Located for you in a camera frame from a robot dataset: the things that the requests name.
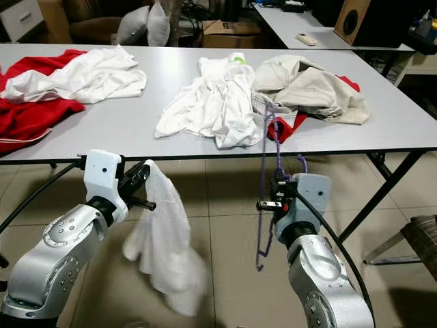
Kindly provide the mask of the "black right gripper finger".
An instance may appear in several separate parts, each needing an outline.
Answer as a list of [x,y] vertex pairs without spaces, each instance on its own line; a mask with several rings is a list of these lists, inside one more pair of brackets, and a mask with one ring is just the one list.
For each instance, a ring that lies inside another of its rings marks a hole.
[[274,171],[270,182],[271,200],[290,200],[292,197],[291,177],[285,171]]

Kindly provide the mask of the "purple clothes hanger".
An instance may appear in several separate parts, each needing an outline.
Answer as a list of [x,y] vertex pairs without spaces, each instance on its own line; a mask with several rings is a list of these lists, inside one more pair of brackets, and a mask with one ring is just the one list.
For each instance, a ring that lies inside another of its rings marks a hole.
[[[259,200],[256,202],[256,209],[259,212],[258,246],[254,259],[254,265],[258,272],[264,269],[262,259],[270,253],[273,240],[278,240],[286,247],[291,247],[297,238],[318,231],[310,221],[298,221],[293,217],[294,207],[298,200],[296,190],[298,184],[292,181],[292,177],[287,174],[282,163],[282,133],[288,129],[287,123],[280,116],[284,110],[270,100],[266,100],[262,104],[264,105],[265,140],[262,144],[262,159],[260,159]],[[266,190],[266,154],[268,153],[269,140],[275,144],[276,163],[270,179],[270,188]],[[272,213],[272,219],[266,246],[262,247],[260,234],[264,228],[262,213],[265,211]]]

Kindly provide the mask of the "white T-shirt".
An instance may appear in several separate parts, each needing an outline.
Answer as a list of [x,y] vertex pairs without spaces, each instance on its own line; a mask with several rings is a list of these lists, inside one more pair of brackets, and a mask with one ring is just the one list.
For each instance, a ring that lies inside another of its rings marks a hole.
[[139,262],[140,272],[151,276],[151,284],[165,295],[171,309],[196,316],[208,287],[205,260],[191,246],[191,225],[177,188],[155,161],[145,165],[150,177],[144,190],[156,209],[139,217],[123,243],[123,256]]

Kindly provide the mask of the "red sweater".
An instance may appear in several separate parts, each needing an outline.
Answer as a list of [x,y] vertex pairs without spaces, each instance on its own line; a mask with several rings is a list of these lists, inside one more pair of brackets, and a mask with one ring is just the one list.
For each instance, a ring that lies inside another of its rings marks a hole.
[[270,134],[269,139],[271,141],[277,141],[278,144],[283,144],[308,117],[308,113],[298,112],[296,116],[294,116],[293,124],[288,124],[282,118],[276,118],[276,125],[268,127],[268,133]]

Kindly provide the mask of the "grey checked cloth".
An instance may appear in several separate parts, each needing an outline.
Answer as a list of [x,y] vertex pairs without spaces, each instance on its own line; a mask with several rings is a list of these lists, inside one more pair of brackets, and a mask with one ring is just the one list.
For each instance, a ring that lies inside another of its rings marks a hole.
[[262,118],[282,118],[285,121],[294,121],[297,111],[290,107],[278,106],[271,100],[270,96],[263,93],[253,92],[251,96],[253,111],[262,116]]

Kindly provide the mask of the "beige jacket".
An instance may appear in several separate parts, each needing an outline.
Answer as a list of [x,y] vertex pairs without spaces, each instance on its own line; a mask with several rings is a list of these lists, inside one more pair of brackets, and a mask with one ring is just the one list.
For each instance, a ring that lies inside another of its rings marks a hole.
[[254,69],[253,91],[281,113],[312,113],[326,122],[363,124],[367,100],[337,75],[299,55],[282,54]]

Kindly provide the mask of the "white garment with green tag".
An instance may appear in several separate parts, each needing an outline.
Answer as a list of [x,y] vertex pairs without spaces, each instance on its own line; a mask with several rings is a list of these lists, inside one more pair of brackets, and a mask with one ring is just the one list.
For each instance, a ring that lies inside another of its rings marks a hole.
[[264,115],[253,109],[253,82],[244,53],[200,57],[199,76],[163,109],[154,137],[185,132],[212,139],[218,149],[261,143]]

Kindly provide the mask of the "crumpled white shirt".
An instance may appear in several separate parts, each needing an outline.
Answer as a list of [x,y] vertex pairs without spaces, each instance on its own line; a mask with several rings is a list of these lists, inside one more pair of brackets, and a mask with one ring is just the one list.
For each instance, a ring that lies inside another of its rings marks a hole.
[[122,46],[96,48],[50,74],[27,70],[10,78],[0,97],[13,103],[66,99],[94,104],[139,96],[147,75],[135,69],[136,65],[134,56]]

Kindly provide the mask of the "red jacket with white stripe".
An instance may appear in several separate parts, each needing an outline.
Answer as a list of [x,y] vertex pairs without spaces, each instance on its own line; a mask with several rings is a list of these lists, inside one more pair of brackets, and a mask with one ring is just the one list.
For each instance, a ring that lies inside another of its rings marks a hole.
[[[0,76],[0,86],[6,87],[9,79],[18,77],[29,70],[40,72],[40,74],[52,74],[84,53],[82,50],[68,49],[56,57],[24,57],[12,64],[6,74]],[[2,97],[0,100],[0,153],[9,154],[38,143],[57,123],[84,110],[85,106],[75,100],[59,98],[13,103]]]

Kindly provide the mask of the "brown woven stool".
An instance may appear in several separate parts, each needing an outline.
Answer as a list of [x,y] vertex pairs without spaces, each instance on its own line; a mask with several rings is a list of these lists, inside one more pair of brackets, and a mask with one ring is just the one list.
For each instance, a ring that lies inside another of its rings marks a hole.
[[[407,241],[415,256],[380,258],[380,254],[400,241]],[[363,256],[363,263],[378,266],[423,263],[434,281],[437,281],[437,215],[412,217],[410,223],[404,225],[400,231]]]

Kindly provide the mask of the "white remote control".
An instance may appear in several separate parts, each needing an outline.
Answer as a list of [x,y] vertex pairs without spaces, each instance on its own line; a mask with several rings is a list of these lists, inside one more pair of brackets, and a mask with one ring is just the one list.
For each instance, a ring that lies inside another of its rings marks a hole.
[[300,41],[303,44],[306,44],[306,46],[317,46],[319,43],[318,40],[315,40],[315,38],[312,38],[308,34],[305,34],[305,33],[297,34],[295,38],[297,39],[297,41]]

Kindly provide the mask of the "open cardboard box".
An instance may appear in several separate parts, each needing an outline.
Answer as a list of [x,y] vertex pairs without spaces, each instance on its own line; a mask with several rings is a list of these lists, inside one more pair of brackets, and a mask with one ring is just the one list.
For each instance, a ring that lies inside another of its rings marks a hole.
[[203,22],[203,48],[255,48],[261,36],[259,25],[251,22]]

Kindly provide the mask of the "brown sofa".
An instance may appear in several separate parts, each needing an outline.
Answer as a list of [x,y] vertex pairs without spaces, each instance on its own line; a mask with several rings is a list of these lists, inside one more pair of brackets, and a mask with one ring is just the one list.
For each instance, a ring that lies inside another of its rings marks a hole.
[[76,44],[111,44],[122,18],[138,0],[62,0]]

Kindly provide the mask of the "wicker chair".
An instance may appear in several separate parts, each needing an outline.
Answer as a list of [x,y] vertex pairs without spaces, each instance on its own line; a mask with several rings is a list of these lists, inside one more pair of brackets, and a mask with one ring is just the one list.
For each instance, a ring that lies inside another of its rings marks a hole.
[[[169,41],[166,44],[166,46],[178,46],[179,44],[179,34],[180,34],[180,28],[179,28],[179,19],[181,16],[181,10],[183,6],[182,0],[139,0],[140,6],[138,8],[141,8],[145,5],[149,5],[150,9],[154,5],[154,3],[158,1],[162,4],[163,9],[165,9],[167,15],[169,16],[169,19],[171,19],[171,35],[169,36]],[[118,46],[116,44],[116,35],[113,38],[112,43]],[[143,35],[143,37],[140,38],[140,41],[138,41],[136,44],[131,44],[131,46],[149,46],[147,44],[147,31]]]

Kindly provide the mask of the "wooden loudspeaker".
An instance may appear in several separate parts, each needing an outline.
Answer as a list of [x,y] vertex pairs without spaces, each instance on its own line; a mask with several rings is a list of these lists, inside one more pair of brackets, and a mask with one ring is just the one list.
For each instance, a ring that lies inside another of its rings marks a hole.
[[397,48],[415,17],[400,0],[346,0],[335,34],[350,46]]

